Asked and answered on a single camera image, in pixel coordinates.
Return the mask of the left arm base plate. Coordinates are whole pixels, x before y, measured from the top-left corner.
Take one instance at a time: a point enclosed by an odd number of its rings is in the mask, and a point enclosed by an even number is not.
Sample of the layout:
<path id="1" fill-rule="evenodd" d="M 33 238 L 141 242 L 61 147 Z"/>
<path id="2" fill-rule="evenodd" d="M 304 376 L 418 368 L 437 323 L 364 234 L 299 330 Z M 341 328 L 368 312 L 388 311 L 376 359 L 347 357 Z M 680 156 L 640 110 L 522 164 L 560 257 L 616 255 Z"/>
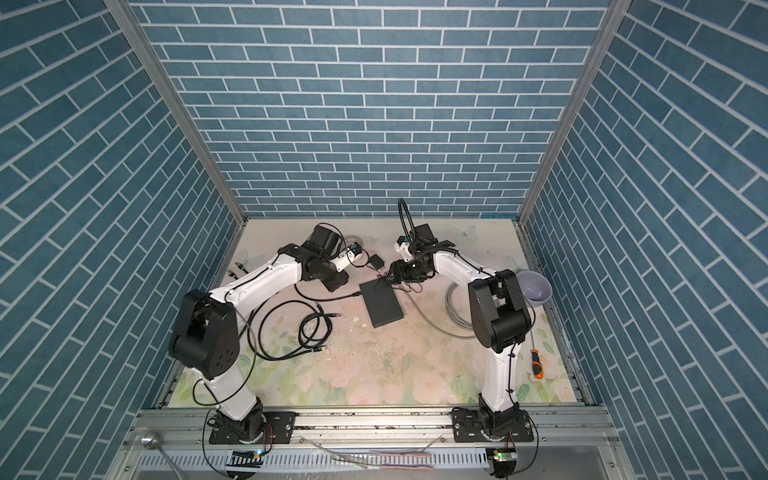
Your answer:
<path id="1" fill-rule="evenodd" d="M 288 444 L 295 426 L 296 413 L 291 411 L 258 411 L 244 420 L 231 420 L 216 411 L 206 421 L 212 445 Z"/>

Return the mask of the black network switch box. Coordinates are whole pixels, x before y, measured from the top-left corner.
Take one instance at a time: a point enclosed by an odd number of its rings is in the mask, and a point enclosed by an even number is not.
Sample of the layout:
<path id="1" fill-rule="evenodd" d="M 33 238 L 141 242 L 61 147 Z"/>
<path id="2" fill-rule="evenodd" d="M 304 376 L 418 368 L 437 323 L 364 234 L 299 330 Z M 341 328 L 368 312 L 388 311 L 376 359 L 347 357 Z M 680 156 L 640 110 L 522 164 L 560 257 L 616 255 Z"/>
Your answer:
<path id="1" fill-rule="evenodd" d="M 371 324 L 380 328 L 404 318 L 404 312 L 394 289 L 382 279 L 371 280 L 360 285 Z"/>

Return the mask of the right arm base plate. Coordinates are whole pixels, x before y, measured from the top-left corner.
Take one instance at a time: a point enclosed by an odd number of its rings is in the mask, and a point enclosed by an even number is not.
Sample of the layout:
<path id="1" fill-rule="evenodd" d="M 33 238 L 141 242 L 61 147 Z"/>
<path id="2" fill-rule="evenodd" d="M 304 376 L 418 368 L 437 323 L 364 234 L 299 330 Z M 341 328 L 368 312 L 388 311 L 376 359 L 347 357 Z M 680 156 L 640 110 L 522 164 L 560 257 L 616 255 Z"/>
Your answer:
<path id="1" fill-rule="evenodd" d="M 527 411 L 519 407 L 503 412 L 455 407 L 450 414 L 453 437 L 457 443 L 517 443 L 532 442 L 535 439 Z"/>

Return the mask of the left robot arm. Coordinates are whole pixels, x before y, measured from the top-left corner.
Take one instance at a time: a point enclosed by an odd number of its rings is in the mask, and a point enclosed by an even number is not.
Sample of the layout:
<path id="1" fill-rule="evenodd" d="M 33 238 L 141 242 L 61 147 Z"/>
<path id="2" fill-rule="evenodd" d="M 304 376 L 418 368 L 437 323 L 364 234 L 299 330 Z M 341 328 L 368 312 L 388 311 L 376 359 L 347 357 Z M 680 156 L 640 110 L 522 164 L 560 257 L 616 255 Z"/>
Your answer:
<path id="1" fill-rule="evenodd" d="M 255 271 L 210 291 L 191 290 L 181 300 L 169 354 L 192 370 L 214 398 L 224 418 L 245 421 L 255 415 L 258 397 L 237 366 L 240 329 L 246 316 L 280 291 L 301 281 L 320 281 L 333 292 L 344 286 L 346 268 L 363 247 L 322 224 L 302 244 L 287 244 Z"/>

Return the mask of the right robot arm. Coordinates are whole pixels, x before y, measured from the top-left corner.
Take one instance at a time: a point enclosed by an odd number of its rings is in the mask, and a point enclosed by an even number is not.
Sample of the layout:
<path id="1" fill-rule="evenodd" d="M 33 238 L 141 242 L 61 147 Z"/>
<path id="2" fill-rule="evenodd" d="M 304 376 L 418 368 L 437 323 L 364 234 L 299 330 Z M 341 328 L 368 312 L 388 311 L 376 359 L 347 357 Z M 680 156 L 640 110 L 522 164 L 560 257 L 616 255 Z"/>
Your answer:
<path id="1" fill-rule="evenodd" d="M 534 320 L 517 276 L 471 262 L 452 242 L 437 240 L 427 224 L 404 226 L 403 232 L 396 243 L 402 258 L 391 264 L 389 282 L 423 282 L 441 275 L 467 289 L 472 331 L 488 353 L 478 418 L 496 436 L 522 417 L 514 390 L 516 362 Z"/>

